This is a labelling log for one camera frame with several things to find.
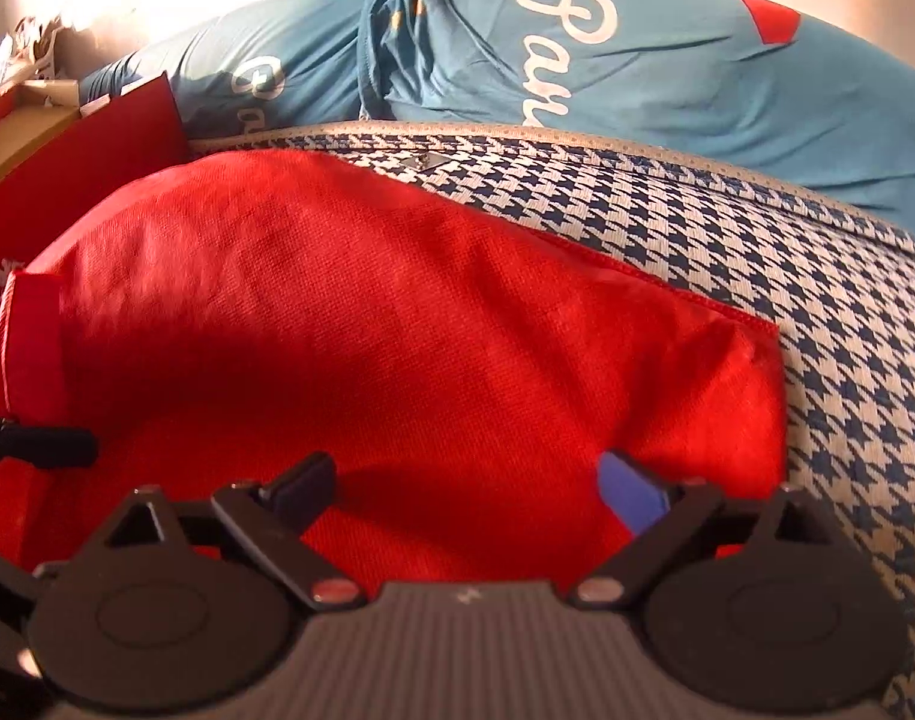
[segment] black and white patterned surface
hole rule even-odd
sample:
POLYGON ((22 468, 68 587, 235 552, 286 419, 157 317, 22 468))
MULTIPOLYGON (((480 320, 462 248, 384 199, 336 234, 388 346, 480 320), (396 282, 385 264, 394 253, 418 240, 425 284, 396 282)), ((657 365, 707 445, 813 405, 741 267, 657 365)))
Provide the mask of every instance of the black and white patterned surface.
POLYGON ((915 718, 915 238, 800 191, 607 148, 454 134, 268 133, 580 242, 778 324, 791 480, 902 600, 888 691, 915 718))

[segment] black disc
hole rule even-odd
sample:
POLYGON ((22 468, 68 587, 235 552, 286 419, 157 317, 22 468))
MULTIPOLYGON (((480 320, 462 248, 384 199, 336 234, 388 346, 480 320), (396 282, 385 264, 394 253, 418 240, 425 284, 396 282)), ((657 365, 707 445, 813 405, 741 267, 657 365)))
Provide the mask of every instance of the black disc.
POLYGON ((856 552, 795 544, 672 574, 643 623, 668 673, 754 712, 825 712, 878 695, 907 644, 896 605, 856 552))
POLYGON ((110 712, 175 712, 244 688, 291 633, 281 591, 240 565, 158 545, 61 576, 28 624, 43 675, 110 712))

